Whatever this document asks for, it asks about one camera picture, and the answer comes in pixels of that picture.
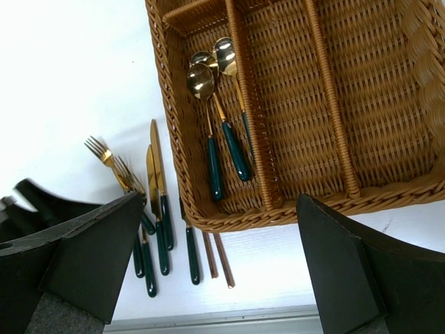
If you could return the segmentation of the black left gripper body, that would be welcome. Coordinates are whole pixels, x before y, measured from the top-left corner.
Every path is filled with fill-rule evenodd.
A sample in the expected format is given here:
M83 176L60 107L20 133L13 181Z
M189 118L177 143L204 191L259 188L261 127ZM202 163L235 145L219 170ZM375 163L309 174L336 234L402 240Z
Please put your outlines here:
M32 206L28 209L12 196L1 198L1 239L14 240L87 214L99 204L57 196L26 178L15 185L16 192Z

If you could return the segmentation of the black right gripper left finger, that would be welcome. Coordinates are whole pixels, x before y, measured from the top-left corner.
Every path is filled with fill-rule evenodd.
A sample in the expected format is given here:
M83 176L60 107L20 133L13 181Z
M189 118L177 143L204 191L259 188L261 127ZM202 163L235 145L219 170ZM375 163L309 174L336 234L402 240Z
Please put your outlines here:
M142 215L135 192L30 233L1 213L1 332L102 333Z

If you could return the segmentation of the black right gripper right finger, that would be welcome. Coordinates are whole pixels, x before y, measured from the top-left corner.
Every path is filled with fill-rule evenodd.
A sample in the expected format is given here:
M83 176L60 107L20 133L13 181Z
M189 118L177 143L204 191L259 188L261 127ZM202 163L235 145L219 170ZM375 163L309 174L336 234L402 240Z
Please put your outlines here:
M444 254L301 194L300 238L324 333L443 333Z

